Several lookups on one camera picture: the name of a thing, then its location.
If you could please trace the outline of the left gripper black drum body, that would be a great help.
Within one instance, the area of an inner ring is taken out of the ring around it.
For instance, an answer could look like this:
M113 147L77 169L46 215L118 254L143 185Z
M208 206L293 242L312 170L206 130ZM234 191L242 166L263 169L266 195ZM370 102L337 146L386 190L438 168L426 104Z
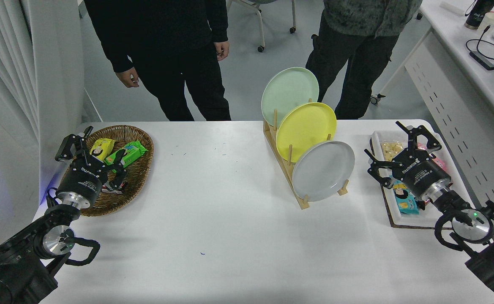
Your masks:
M61 181L56 196L65 201L68 197L79 202L96 202L104 184L102 162L87 164L85 160L75 160Z

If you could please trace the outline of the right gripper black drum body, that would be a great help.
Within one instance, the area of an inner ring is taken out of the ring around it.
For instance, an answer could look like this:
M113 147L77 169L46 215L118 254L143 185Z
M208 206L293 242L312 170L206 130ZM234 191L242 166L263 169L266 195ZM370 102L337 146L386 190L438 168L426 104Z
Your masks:
M417 199L437 199L442 189L448 191L450 176L432 161L428 153L416 156L400 153L394 159L393 178L401 181Z

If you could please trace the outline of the person's right hand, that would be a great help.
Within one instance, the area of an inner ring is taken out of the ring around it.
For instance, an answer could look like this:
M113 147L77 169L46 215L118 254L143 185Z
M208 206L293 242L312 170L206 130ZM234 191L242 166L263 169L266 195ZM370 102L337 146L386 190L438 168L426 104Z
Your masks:
M127 71L115 73L117 78L125 85L126 88L138 88L139 75L135 67L131 67Z

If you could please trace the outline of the person's left hand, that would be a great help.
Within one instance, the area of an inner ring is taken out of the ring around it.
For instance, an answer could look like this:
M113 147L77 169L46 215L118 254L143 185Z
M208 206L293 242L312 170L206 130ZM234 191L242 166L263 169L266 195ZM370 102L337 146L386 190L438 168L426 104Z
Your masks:
M224 60L229 55L230 50L230 42L214 42L213 43L216 49L217 61Z

